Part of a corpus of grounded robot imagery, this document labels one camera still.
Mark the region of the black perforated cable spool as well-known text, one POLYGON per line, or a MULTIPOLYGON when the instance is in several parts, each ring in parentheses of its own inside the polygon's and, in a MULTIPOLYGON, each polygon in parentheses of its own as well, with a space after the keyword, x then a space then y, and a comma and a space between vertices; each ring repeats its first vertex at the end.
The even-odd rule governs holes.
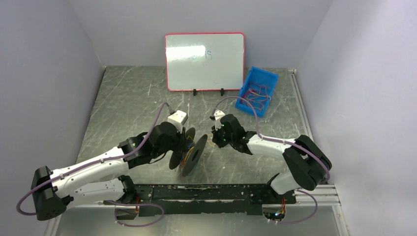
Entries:
POLYGON ((197 166, 200 157, 206 147, 208 136, 202 135, 198 140, 195 138, 196 129, 191 127, 186 130, 186 147, 183 152, 172 152, 169 161, 171 170, 179 170, 183 177, 188 176, 197 166))

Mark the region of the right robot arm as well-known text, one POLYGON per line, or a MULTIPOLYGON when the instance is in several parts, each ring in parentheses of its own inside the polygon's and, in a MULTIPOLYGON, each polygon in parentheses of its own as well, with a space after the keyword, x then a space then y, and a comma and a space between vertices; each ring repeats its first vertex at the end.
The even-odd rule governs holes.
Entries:
POLYGON ((312 191, 328 178, 332 163, 310 137, 300 135, 288 140, 259 137, 255 131, 246 131, 234 115, 220 110, 210 119, 214 121, 212 141, 219 148, 230 145, 240 153, 279 157, 285 161, 288 172, 274 175, 267 183, 277 194, 300 188, 312 191))

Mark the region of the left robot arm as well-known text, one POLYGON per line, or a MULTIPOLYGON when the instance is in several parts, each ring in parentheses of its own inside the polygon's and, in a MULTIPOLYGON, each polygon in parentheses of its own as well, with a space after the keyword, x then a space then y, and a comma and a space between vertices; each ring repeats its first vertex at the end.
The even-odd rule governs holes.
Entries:
POLYGON ((164 121, 151 132, 129 137, 90 160, 61 169, 51 170, 47 166, 36 169, 31 195, 37 220, 50 220, 72 207, 95 201, 132 203, 137 191, 131 177, 121 175, 104 182, 99 182, 99 179, 153 164, 168 152, 172 153, 169 167, 174 169, 194 137, 195 128, 176 127, 164 121))

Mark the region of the blue plastic bin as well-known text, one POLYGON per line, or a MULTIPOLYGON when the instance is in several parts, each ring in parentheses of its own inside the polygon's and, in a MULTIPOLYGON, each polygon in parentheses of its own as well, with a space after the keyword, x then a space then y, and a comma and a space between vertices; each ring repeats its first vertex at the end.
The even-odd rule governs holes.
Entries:
POLYGON ((279 76, 272 72, 251 67, 239 91, 235 108, 263 118, 273 97, 279 76))

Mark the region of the red framed whiteboard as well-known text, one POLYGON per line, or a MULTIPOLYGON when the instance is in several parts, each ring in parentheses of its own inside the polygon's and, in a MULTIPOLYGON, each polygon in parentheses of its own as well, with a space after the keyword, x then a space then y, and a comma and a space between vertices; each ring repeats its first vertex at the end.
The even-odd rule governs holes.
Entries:
POLYGON ((169 33, 165 36, 170 91, 239 90, 244 81, 241 32, 169 33))

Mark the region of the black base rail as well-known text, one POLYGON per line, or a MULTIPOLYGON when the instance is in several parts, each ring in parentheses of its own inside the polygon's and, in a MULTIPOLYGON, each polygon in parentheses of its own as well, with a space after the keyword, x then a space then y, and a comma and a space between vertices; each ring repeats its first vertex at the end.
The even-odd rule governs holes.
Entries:
POLYGON ((267 205, 295 204, 293 190, 283 195, 266 184, 137 184, 123 204, 155 204, 165 214, 246 213, 262 215, 267 205))

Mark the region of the aluminium frame rail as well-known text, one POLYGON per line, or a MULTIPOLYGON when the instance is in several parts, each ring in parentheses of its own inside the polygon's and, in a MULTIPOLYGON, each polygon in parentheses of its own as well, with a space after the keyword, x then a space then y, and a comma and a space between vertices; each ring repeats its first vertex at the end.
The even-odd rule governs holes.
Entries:
MULTIPOLYGON (((304 126, 304 131, 307 136, 309 136, 314 141, 314 136, 311 131, 310 122, 307 117, 306 113, 306 106, 305 102, 303 101, 297 78, 296 78, 296 69, 288 69, 288 73, 290 76, 290 80, 294 89, 294 93, 296 95, 296 101, 298 104, 298 109, 300 112, 300 117, 302 119, 302 124, 304 126)), ((339 196, 337 194, 337 190, 334 184, 329 184, 325 182, 325 184, 320 184, 315 188, 313 191, 307 191, 303 189, 303 191, 311 194, 315 197, 318 205, 320 206, 341 206, 341 202, 339 196)))

